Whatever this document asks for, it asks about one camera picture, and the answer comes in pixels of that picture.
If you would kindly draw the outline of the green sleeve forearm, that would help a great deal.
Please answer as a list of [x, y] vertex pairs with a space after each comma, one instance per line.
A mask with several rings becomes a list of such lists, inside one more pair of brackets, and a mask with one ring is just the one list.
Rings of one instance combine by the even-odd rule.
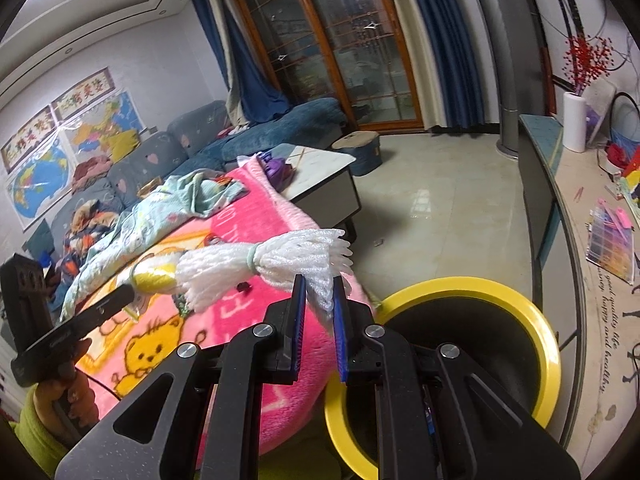
[[38, 417], [35, 392], [36, 387], [28, 390], [20, 419], [18, 422], [10, 422], [10, 427], [29, 456], [52, 479], [68, 448], [47, 430]]

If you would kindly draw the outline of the left hand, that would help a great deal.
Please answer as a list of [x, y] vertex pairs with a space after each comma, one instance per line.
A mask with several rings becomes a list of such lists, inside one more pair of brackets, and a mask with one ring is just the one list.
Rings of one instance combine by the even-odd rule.
[[60, 442], [72, 444], [76, 438], [54, 408], [61, 399], [70, 404], [65, 411], [68, 418], [77, 422], [80, 428], [90, 428], [99, 420], [96, 395], [89, 386], [88, 377], [81, 372], [75, 372], [72, 378], [40, 382], [32, 394], [35, 412], [42, 426]]

